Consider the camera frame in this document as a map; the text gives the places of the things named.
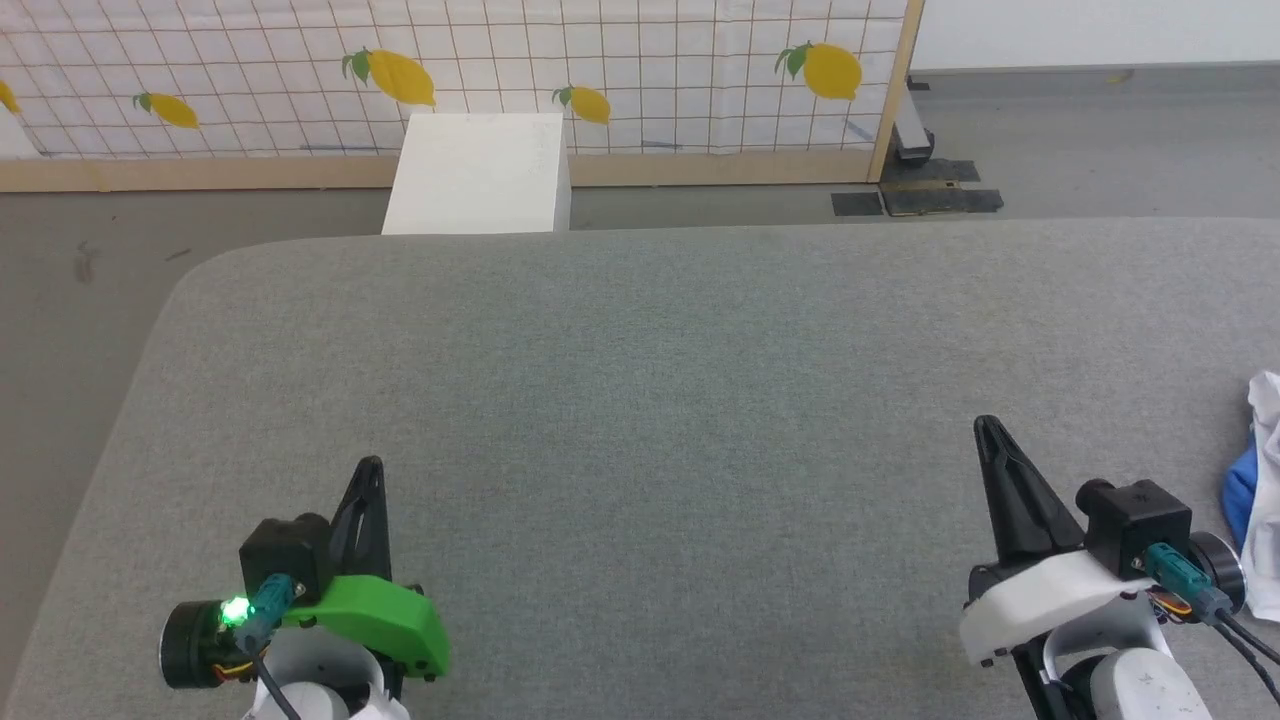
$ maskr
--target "green led light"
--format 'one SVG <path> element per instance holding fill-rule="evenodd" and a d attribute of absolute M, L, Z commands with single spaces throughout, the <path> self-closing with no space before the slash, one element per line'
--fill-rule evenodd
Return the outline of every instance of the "green led light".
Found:
<path fill-rule="evenodd" d="M 248 598 L 233 597 L 223 603 L 223 625 L 234 628 L 248 619 Z"/>

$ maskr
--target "gray floor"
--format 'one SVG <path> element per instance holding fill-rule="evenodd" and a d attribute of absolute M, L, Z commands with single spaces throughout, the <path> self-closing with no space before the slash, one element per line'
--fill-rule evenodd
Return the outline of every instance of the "gray floor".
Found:
<path fill-rule="evenodd" d="M 983 186 L 1004 193 L 998 215 L 974 220 L 1280 218 L 1275 74 L 928 78 L 933 90 L 919 108 L 938 155 L 975 160 Z M 847 188 L 581 190 L 573 227 L 911 222 L 835 218 L 833 190 Z M 247 245 L 375 234 L 387 195 L 0 195 L 0 646 L 26 642 L 147 332 L 178 278 Z M 17 659 L 0 653 L 0 697 Z"/>

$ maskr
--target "white cloth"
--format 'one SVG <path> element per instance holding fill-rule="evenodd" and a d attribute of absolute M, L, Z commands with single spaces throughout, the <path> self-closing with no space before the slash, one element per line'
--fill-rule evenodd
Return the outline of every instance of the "white cloth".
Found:
<path fill-rule="evenodd" d="M 1249 380 L 1258 488 L 1249 514 L 1240 564 L 1256 618 L 1280 621 L 1280 375 L 1262 372 Z"/>

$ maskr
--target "wooden frame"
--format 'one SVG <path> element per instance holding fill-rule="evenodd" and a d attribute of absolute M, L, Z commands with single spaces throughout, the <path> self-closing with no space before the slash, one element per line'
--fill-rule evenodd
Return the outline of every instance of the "wooden frame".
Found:
<path fill-rule="evenodd" d="M 872 151 L 733 155 L 572 155 L 575 187 L 790 184 L 879 181 L 924 0 L 908 0 L 879 132 Z M 183 160 L 5 160 L 0 192 L 390 187 L 399 158 L 207 158 Z"/>

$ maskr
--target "gray table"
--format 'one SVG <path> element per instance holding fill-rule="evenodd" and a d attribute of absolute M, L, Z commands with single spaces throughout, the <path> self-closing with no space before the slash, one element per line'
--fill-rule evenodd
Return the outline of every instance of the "gray table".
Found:
<path fill-rule="evenodd" d="M 161 685 L 160 626 L 370 452 L 454 642 L 420 719 L 1028 717 L 955 635 L 993 555 L 973 416 L 1066 497 L 1151 477 L 1224 532 L 1277 283 L 1280 224 L 1245 220 L 224 255 L 152 333 L 6 717 L 238 717 L 247 688 Z M 1220 720 L 1274 712 L 1220 638 L 1170 635 Z"/>

